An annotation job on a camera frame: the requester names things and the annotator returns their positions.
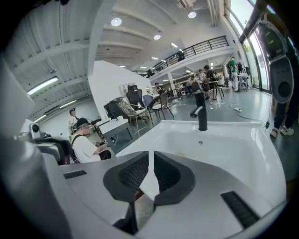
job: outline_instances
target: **black cap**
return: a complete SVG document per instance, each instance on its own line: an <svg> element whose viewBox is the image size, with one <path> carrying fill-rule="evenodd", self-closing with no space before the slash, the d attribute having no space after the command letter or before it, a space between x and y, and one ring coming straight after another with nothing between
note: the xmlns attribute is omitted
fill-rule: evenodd
<svg viewBox="0 0 299 239"><path fill-rule="evenodd" d="M85 119L85 118L78 119L78 121L77 121L77 129L79 129L84 124L89 124L87 119Z"/></svg>
<svg viewBox="0 0 299 239"><path fill-rule="evenodd" d="M76 108L72 108L72 109L70 109L70 114L73 112L73 111L75 111L76 110Z"/></svg>

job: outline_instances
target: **desk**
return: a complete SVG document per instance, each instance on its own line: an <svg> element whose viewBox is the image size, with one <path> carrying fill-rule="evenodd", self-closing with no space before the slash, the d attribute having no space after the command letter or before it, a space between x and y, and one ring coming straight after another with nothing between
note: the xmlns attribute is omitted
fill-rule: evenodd
<svg viewBox="0 0 299 239"><path fill-rule="evenodd" d="M218 83L221 82L220 80L217 80L217 81L210 81L210 82L205 82L204 84L208 85L209 86L209 90L210 90L210 84L214 84L214 88L213 88L213 100L217 100L217 90L219 91L219 94L220 94L220 97L221 97L221 100L223 100L222 96L221 96L221 93L220 93L220 89L219 89L219 86L218 86ZM216 98L214 98L214 90L216 88Z"/></svg>
<svg viewBox="0 0 299 239"><path fill-rule="evenodd" d="M134 140L136 140L136 137L133 135L127 119L121 119L121 120L112 119L111 121L100 125L99 129L100 132L103 134L104 138L107 140L107 143L109 144L110 148L113 150L115 154L122 151L125 147L127 147L128 145L133 143ZM120 147L117 147L116 146L117 141L113 143L111 137L114 137L116 134L119 134L120 132L125 130L128 131L130 140L125 142Z"/></svg>
<svg viewBox="0 0 299 239"><path fill-rule="evenodd" d="M240 75L238 75L238 79L239 79L239 87L240 87L240 90L241 90L241 89L246 89L246 91L247 91L247 90L248 90L247 74L240 74Z"/></svg>

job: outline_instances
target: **black faucet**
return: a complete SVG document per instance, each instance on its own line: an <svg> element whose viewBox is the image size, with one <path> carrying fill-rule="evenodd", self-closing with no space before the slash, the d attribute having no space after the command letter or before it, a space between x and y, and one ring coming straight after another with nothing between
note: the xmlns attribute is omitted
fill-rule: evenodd
<svg viewBox="0 0 299 239"><path fill-rule="evenodd" d="M190 117L196 118L198 116L199 130L207 130L207 119L206 119L206 101L203 92L199 92L195 95L196 107L191 111Z"/></svg>

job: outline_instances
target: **sneaker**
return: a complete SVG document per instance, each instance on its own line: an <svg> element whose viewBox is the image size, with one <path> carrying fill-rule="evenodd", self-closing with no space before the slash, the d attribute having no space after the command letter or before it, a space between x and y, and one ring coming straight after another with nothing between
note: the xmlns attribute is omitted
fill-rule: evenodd
<svg viewBox="0 0 299 239"><path fill-rule="evenodd" d="M270 135L271 135L272 137L276 138L277 135L278 135L278 133L279 133L278 129L274 127L274 128L272 129L272 132L270 133Z"/></svg>
<svg viewBox="0 0 299 239"><path fill-rule="evenodd" d="M294 130L291 127L286 128L285 126L282 128L280 132L285 136L292 136L294 134Z"/></svg>

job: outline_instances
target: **railing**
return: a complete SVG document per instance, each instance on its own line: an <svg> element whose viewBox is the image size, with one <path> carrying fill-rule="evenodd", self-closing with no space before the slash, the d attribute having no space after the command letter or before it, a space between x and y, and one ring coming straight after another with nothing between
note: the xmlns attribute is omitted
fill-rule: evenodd
<svg viewBox="0 0 299 239"><path fill-rule="evenodd" d="M134 72L138 75L141 75L142 77L146 77L147 78L147 71L146 70L131 70L131 72Z"/></svg>
<svg viewBox="0 0 299 239"><path fill-rule="evenodd" d="M226 36L219 36L201 43L197 43L193 46L190 46L186 49L183 49L181 52L177 52L170 57L162 60L162 62L158 63L154 67L152 67L151 72L158 73L159 71L162 71L163 69L177 63L180 61L183 61L189 57L192 57L194 55L228 46L228 42L226 40Z"/></svg>

